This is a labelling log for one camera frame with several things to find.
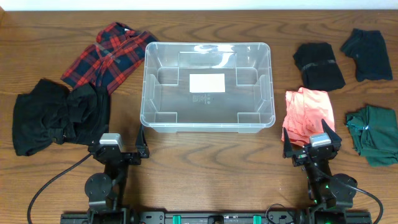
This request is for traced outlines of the black garment with band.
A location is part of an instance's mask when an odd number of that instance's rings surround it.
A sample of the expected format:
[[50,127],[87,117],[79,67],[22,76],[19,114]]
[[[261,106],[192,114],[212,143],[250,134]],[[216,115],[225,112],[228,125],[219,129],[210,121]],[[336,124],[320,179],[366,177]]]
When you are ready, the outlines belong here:
[[293,58],[302,74],[305,88],[333,91],[346,85],[330,44],[326,42],[302,44]]

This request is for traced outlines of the red plaid flannel shirt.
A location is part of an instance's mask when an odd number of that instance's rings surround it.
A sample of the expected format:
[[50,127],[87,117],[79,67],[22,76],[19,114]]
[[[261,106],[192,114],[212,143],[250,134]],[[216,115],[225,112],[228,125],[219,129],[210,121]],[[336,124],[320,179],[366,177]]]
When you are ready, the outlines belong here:
[[112,94],[144,61],[146,47],[156,41],[149,31],[113,22],[98,33],[95,43],[87,46],[61,80],[73,88],[90,83]]

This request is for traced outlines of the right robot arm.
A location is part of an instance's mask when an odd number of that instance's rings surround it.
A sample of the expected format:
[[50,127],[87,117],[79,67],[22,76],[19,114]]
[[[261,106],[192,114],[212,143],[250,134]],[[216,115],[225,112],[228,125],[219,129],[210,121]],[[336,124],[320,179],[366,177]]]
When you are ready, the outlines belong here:
[[346,174],[333,175],[329,161],[337,156],[341,138],[322,120],[323,132],[310,137],[310,142],[295,150],[284,133],[284,158],[293,166],[302,166],[307,174],[309,197],[315,202],[294,215],[295,223],[347,223],[346,210],[353,206],[357,181]]

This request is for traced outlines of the dark navy garment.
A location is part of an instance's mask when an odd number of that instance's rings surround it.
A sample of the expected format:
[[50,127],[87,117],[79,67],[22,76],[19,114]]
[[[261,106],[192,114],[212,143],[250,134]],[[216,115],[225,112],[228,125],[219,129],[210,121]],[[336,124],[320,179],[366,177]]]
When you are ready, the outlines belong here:
[[393,79],[386,43],[379,30],[353,29],[340,50],[354,60],[358,82]]

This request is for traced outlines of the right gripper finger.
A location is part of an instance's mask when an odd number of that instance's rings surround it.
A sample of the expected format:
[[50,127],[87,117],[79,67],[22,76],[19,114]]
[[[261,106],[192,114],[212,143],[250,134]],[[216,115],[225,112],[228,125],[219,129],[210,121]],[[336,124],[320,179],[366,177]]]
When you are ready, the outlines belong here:
[[341,146],[342,139],[329,127],[324,119],[322,119],[322,128],[324,133],[330,138],[332,145]]
[[294,154],[292,145],[290,143],[290,139],[288,135],[284,135],[284,151],[283,151],[283,157],[284,158],[290,158]]

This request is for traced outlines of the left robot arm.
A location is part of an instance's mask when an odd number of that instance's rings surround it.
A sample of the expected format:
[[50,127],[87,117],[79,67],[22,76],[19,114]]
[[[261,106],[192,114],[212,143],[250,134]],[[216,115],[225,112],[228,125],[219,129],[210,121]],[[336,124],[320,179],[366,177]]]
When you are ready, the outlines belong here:
[[123,206],[123,197],[129,166],[140,165],[150,155],[143,126],[139,127],[135,147],[136,152],[122,152],[121,135],[104,133],[98,143],[88,148],[93,158],[104,165],[104,171],[93,174],[85,184],[89,200],[87,223],[139,223],[136,213]]

